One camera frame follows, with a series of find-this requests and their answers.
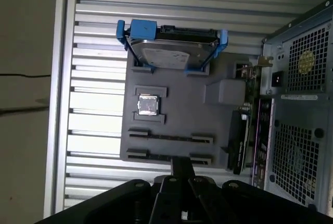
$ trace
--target metal slats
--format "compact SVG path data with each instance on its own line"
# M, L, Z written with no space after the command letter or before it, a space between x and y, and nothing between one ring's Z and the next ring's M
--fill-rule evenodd
M127 26L142 18L159 25L227 29L227 53L260 55L266 34L322 1L68 0L62 96L56 98L61 99L56 194L47 206L56 204L45 210L46 216L52 209L58 212L127 180L152 182L155 176L170 173L169 165L119 160L127 58L116 39L119 19ZM219 185L234 179L219 169L196 168L196 173ZM247 182L247 173L237 179Z

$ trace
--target hard drive label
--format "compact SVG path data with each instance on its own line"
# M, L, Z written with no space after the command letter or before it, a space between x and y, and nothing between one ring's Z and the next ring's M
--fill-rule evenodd
M296 100L296 101L316 101L316 100L318 100L318 96L317 95L282 95L281 99Z
M189 54L165 49L143 48L147 62L158 68L185 69Z

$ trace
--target power supply fan grille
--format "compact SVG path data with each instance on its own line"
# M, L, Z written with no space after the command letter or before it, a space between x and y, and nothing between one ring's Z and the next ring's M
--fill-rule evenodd
M292 41L288 91L323 91L328 35L322 28Z
M273 173L276 183L300 203L314 200L319 144L311 141L312 131L281 124L276 131Z

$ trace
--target computer case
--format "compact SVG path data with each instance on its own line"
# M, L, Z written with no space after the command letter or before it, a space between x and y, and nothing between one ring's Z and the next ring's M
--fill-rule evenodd
M333 0L263 40L252 183L332 215Z

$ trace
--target gray block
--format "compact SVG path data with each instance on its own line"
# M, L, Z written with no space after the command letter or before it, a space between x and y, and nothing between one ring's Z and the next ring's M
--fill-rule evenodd
M224 79L206 85L204 102L241 106L245 100L246 84L243 80Z

